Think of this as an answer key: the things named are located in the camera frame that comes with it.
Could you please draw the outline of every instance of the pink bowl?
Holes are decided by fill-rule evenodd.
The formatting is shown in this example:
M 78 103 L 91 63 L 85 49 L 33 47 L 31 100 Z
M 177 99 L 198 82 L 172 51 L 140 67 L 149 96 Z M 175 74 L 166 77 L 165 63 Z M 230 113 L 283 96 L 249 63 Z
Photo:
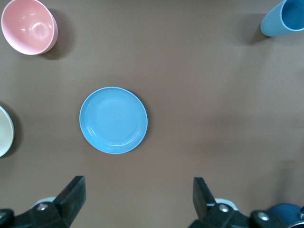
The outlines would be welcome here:
M 1 17 L 2 32 L 18 52 L 38 55 L 56 43 L 58 27 L 53 15 L 38 0 L 12 0 Z

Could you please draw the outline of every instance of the plate rim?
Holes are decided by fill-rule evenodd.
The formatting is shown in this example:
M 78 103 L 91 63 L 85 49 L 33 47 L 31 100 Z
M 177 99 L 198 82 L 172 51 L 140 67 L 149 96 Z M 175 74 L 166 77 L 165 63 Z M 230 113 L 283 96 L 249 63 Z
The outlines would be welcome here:
M 15 136 L 15 130 L 14 130 L 14 124 L 13 124 L 13 121 L 10 117 L 10 115 L 7 113 L 7 111 L 2 107 L 0 106 L 0 111 L 6 116 L 6 119 L 8 120 L 9 122 L 9 126 L 10 126 L 10 138 L 9 138 L 9 144 L 7 147 L 4 147 L 3 149 L 0 149 L 0 157 L 2 157 L 3 155 L 6 154 L 7 151 L 9 151 L 9 149 L 11 148 L 12 144 L 13 144 L 13 141 L 14 141 L 14 136 Z
M 144 112 L 144 120 L 145 120 L 145 121 L 144 121 L 144 131 L 143 131 L 143 134 L 142 134 L 141 139 L 138 141 L 138 143 L 136 143 L 136 144 L 135 144 L 134 146 L 132 146 L 130 149 L 124 150 L 124 151 L 122 151 L 122 152 L 113 153 L 113 152 L 101 150 L 100 148 L 98 148 L 98 147 L 96 147 L 95 145 L 93 145 L 93 144 L 87 139 L 86 134 L 84 133 L 84 132 L 87 133 L 87 131 L 84 131 L 84 130 L 83 130 L 84 124 L 82 124 L 81 117 L 84 115 L 84 114 L 83 114 L 83 112 L 84 112 L 83 110 L 84 110 L 84 106 L 85 106 L 86 102 L 87 102 L 92 96 L 94 96 L 94 94 L 99 93 L 100 91 L 106 90 L 106 89 L 115 89 L 115 90 L 117 89 L 117 90 L 120 90 L 120 91 L 124 91 L 125 93 L 127 93 L 127 94 L 129 94 L 130 96 L 134 97 L 134 98 L 137 100 L 138 104 L 140 104 L 140 106 L 142 107 L 143 112 Z M 135 149 L 135 148 L 143 141 L 143 139 L 145 138 L 145 136 L 146 136 L 146 134 L 147 134 L 147 130 L 148 130 L 148 114 L 147 114 L 147 110 L 146 110 L 146 108 L 144 107 L 142 101 L 141 101 L 134 93 L 132 93 L 131 91 L 129 91 L 129 90 L 125 89 L 125 88 L 122 88 L 122 87 L 107 86 L 107 87 L 102 87 L 102 88 L 99 88 L 99 89 L 93 91 L 93 92 L 84 100 L 84 102 L 82 103 L 81 108 L 80 108 L 80 113 L 79 113 L 79 125 L 80 125 L 80 129 L 81 129 L 81 132 L 82 132 L 83 136 L 84 136 L 85 139 L 89 142 L 89 144 L 90 144 L 91 146 L 93 146 L 95 149 L 97 149 L 97 150 L 99 150 L 99 151 L 101 151 L 101 152 L 104 152 L 104 153 L 108 153 L 108 154 L 123 154 L 123 153 L 127 153 L 127 152 L 132 151 L 133 149 Z

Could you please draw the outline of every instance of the screw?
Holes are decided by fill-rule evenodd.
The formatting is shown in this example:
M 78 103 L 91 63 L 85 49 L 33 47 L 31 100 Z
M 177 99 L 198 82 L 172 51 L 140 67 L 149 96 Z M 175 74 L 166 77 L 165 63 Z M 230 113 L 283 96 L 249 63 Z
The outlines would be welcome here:
M 37 210 L 42 211 L 45 210 L 48 207 L 47 204 L 40 203 L 39 206 L 37 207 Z
M 257 215 L 263 221 L 268 221 L 269 220 L 269 216 L 267 214 L 265 214 L 264 212 L 259 212 Z
M 220 204 L 218 208 L 225 213 L 229 211 L 229 208 L 225 204 Z
M 5 212 L 0 212 L 0 219 L 6 215 Z

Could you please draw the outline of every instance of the blue cup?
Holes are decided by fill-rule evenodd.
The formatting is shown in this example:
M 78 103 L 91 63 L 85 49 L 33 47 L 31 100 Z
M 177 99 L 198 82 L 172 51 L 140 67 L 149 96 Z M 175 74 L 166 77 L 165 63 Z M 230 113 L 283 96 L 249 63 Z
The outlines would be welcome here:
M 265 36 L 276 37 L 304 30 L 304 0 L 284 0 L 262 20 Z
M 301 218 L 301 207 L 284 203 L 269 209 L 286 224 L 287 228 L 303 227 L 304 220 Z

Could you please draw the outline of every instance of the tabletop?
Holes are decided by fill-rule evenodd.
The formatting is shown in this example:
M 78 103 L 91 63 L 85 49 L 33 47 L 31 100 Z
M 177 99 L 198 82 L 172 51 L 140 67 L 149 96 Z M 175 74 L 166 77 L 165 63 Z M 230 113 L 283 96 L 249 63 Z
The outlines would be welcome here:
M 87 199 L 74 228 L 188 227 L 194 177 L 247 216 L 304 204 L 304 32 L 259 27 L 280 1 L 41 2 L 58 25 L 49 52 L 21 54 L 0 35 L 0 106 L 15 127 L 1 208 L 22 213 L 77 175 Z M 124 154 L 80 130 L 82 103 L 107 86 L 147 111 L 144 140 Z

